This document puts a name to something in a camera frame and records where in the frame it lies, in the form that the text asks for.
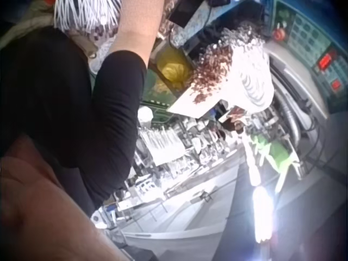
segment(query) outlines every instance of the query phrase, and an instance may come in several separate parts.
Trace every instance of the red digital display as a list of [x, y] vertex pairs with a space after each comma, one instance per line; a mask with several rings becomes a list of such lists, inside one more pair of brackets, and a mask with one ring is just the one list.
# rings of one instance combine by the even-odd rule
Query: red digital display
[[321, 60], [319, 61], [320, 70], [322, 71], [326, 70], [330, 66], [331, 62], [332, 62], [331, 55], [329, 55], [328, 53], [325, 54], [325, 56], [321, 58]]
[[337, 91], [340, 87], [341, 87], [341, 82], [338, 80], [338, 79], [336, 79], [336, 80], [334, 80], [332, 83], [331, 83], [331, 87], [332, 87], [332, 89], [334, 90], [334, 91]]

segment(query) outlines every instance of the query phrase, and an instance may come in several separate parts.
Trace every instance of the hose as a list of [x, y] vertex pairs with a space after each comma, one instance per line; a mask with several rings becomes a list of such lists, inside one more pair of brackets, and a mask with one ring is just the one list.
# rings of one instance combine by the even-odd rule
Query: hose
[[301, 130], [300, 130], [299, 125], [297, 124], [296, 117], [295, 117], [293, 111], [290, 109], [290, 107], [289, 107], [287, 101], [285, 100], [285, 98], [283, 97], [283, 95], [275, 90], [275, 96], [279, 101], [281, 111], [284, 113], [284, 118], [290, 127], [291, 139], [293, 141], [293, 145], [295, 148], [297, 148], [299, 145], [299, 142], [300, 142], [300, 138], [301, 138]]

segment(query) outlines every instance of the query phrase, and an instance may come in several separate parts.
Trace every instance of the black sleeve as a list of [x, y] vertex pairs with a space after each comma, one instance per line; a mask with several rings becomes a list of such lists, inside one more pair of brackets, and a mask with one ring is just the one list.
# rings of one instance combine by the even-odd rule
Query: black sleeve
[[110, 54], [97, 75], [92, 96], [93, 132], [80, 148], [79, 168], [96, 207], [123, 185], [137, 140], [137, 115], [146, 65], [135, 53]]

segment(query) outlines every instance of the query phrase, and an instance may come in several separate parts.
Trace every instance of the person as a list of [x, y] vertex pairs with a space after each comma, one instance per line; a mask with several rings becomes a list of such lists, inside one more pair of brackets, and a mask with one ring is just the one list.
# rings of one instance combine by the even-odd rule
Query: person
[[86, 57], [54, 28], [2, 50], [0, 230], [10, 260], [125, 260], [89, 218], [129, 174], [163, 6], [122, 1], [93, 93]]

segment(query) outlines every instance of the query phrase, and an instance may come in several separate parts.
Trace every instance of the skin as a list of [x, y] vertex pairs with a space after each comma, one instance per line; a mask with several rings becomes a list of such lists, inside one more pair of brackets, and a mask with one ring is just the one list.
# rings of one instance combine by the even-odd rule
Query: skin
[[[124, 0], [110, 52], [128, 50], [148, 64], [164, 0]], [[65, 193], [23, 135], [1, 159], [1, 222], [11, 260], [127, 260]]]

